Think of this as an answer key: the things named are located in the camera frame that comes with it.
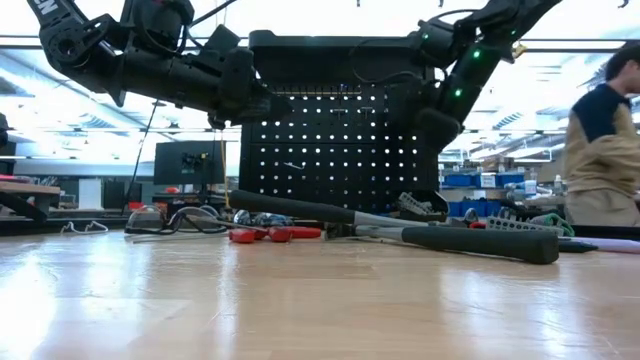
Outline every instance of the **hammer head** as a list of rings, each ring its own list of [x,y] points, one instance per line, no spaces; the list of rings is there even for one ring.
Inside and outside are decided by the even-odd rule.
[[[353,225],[338,223],[324,224],[325,241],[331,241],[333,239],[345,238],[350,236],[356,236],[356,231]]]

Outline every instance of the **computer monitor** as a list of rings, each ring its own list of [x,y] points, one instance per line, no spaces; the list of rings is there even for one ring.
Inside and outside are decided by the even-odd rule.
[[[156,145],[156,185],[223,184],[221,141],[179,141]]]

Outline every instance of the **ceiling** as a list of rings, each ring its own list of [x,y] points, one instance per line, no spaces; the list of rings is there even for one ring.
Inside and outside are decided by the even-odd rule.
[[[0,13],[0,111],[17,129],[12,137],[22,144],[21,155],[48,159],[71,156],[91,163],[135,162],[143,137],[139,130],[147,125],[154,100],[128,94],[125,106],[117,108],[110,98],[92,94],[51,69],[41,50],[12,48],[37,44],[39,29],[27,2],[14,2],[11,11]],[[192,0],[197,15],[217,2]],[[76,3],[89,18],[108,12],[117,19],[124,0]],[[278,35],[399,36],[414,31],[419,19],[459,8],[479,8],[486,0],[446,0],[442,9],[437,3],[396,0],[390,8],[391,2],[380,0],[360,0],[360,7],[356,0],[241,0],[226,14],[200,24],[193,33],[208,37],[216,22],[224,22],[240,36],[255,29],[270,29]],[[583,84],[602,80],[598,70],[624,43],[619,40],[640,35],[634,16],[640,5],[632,2],[625,9],[617,5],[615,1],[598,1],[585,6],[584,0],[564,0],[552,9],[525,37],[532,39],[523,42],[532,51],[525,52],[515,65],[500,64],[465,122],[467,132],[446,149],[441,159],[481,159],[501,153],[529,162],[555,156],[562,148],[568,109],[587,90]],[[615,22],[602,21],[614,18]],[[547,51],[534,52],[540,48]],[[587,50],[549,50],[572,48]],[[225,130],[224,135],[204,132],[202,129],[208,128],[206,119],[206,114],[199,111],[158,107],[152,128],[176,123],[181,130],[150,133],[142,161],[153,161],[158,142],[213,140],[220,136],[239,141],[238,128]],[[239,157],[234,151],[230,155]]]

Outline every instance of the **hammer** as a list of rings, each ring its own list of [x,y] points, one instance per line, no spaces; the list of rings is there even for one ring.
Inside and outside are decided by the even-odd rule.
[[[318,221],[352,224],[353,235],[375,236],[450,250],[514,258],[546,265],[558,260],[558,237],[550,232],[472,230],[428,226],[426,223],[376,216],[327,204],[276,198],[235,190],[229,200],[236,209],[271,212]]]

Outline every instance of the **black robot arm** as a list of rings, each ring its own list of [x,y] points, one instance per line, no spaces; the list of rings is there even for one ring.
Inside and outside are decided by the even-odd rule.
[[[181,54],[194,10],[189,0],[127,0],[120,22],[88,20],[71,0],[27,0],[51,66],[118,106],[126,92],[209,114],[215,128],[279,119],[288,103],[255,77],[253,53],[220,26],[197,54]]]
[[[434,151],[442,151],[462,131],[462,123],[498,63],[513,63],[514,43],[560,2],[490,0],[484,8],[453,24],[440,20],[449,13],[420,21],[420,30],[410,35],[416,39],[418,62],[440,69],[455,65],[442,82],[416,79],[398,85],[391,97],[406,100],[404,111],[393,118],[425,130]]]

